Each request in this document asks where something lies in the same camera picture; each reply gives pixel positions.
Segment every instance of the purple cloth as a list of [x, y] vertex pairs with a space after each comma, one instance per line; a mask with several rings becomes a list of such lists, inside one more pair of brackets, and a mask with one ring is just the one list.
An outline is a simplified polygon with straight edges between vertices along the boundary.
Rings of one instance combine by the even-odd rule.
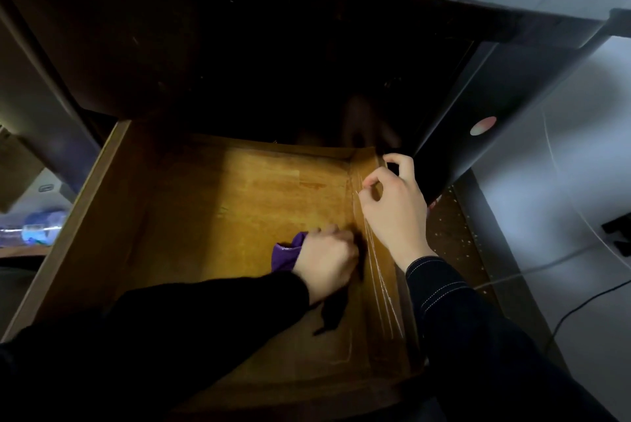
[[274, 245], [272, 250], [272, 273], [275, 271], [291, 271], [293, 269], [306, 235], [307, 232], [301, 231], [293, 237], [289, 246], [282, 246], [279, 243]]

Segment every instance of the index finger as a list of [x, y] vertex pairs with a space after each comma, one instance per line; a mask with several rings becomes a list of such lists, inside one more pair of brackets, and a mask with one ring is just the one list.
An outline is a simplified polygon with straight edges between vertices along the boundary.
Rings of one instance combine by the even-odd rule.
[[381, 181], [383, 186], [386, 187], [389, 183], [397, 179], [397, 175], [386, 167], [379, 167], [363, 180], [362, 186], [368, 188], [373, 186], [376, 182]]
[[399, 178], [412, 183], [416, 181], [414, 177], [414, 160], [411, 156], [400, 155], [399, 153], [388, 153], [383, 156], [384, 161], [399, 165]]

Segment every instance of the forearm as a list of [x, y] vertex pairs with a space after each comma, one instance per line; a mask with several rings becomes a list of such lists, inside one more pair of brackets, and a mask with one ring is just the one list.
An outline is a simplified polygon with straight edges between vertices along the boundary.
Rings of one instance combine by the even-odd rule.
[[[306, 286], [291, 273], [164, 284], [123, 295], [84, 327], [83, 344], [67, 338], [80, 351], [59, 344], [64, 331], [55, 326], [28, 328], [5, 350], [23, 393], [35, 390], [30, 381], [57, 378], [66, 384], [52, 387], [66, 399], [60, 405], [80, 394], [85, 406], [160, 412], [230, 372], [308, 305]], [[50, 359], [35, 365], [38, 353]]]
[[420, 259], [406, 277], [438, 401], [450, 420], [506, 420], [515, 411], [518, 418], [613, 420], [442, 259]]

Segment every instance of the wooden drawer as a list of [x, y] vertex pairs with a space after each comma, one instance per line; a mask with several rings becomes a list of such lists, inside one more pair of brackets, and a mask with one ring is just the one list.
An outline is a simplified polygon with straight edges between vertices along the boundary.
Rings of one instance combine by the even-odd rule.
[[314, 336], [322, 320], [319, 308], [310, 311], [177, 410], [296, 402], [405, 378], [413, 325], [395, 265], [357, 197], [380, 161], [372, 148], [173, 135], [120, 122], [5, 339], [133, 288], [264, 275], [276, 242], [335, 222], [367, 242], [339, 327]]

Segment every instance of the white stitching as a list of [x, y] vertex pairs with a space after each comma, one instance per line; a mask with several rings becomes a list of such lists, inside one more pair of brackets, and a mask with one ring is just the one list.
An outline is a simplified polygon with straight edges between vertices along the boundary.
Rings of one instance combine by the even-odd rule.
[[417, 270], [419, 267], [421, 267], [422, 265], [428, 263], [428, 262], [432, 262], [432, 261], [441, 261], [442, 259], [436, 259], [436, 258], [432, 258], [432, 259], [428, 259], [427, 261], [423, 261], [421, 264], [419, 264], [418, 266], [416, 266], [414, 269], [412, 269], [412, 271], [409, 272], [409, 274], [406, 276], [406, 279], [408, 279], [412, 273], [414, 273], [415, 270]]
[[421, 310], [421, 309], [422, 309], [422, 307], [425, 305], [425, 303], [427, 303], [427, 302], [428, 302], [431, 298], [433, 298], [433, 297], [434, 297], [434, 295], [435, 295], [438, 291], [440, 291], [441, 289], [445, 289], [447, 286], [451, 286], [452, 284], [466, 284], [466, 283], [465, 283], [464, 281], [456, 281], [455, 283], [445, 284], [445, 285], [444, 285], [443, 287], [441, 287], [440, 289], [437, 289], [437, 290], [436, 290], [436, 292], [435, 292], [434, 294], [432, 294], [429, 298], [427, 298], [427, 299], [423, 302], [423, 304], [422, 304], [421, 306], [419, 306], [419, 308], [418, 308], [418, 309], [419, 309], [419, 310]]
[[438, 298], [438, 299], [436, 299], [433, 303], [431, 303], [431, 304], [427, 307], [427, 309], [425, 309], [425, 312], [423, 313], [423, 317], [425, 317], [425, 314], [427, 314], [427, 311], [429, 311], [429, 310], [430, 310], [430, 307], [432, 307], [432, 306], [433, 306], [434, 304], [436, 304], [438, 301], [440, 301], [441, 299], [443, 299], [443, 298], [444, 298], [445, 296], [447, 296], [449, 293], [452, 293], [452, 292], [457, 291], [457, 290], [459, 290], [459, 289], [466, 289], [466, 288], [468, 288], [468, 287], [469, 287], [469, 286], [462, 286], [462, 287], [460, 287], [460, 288], [456, 288], [456, 289], [452, 289], [451, 291], [447, 291], [447, 292], [446, 292], [446, 293], [444, 293], [441, 297], [439, 297], [439, 298]]

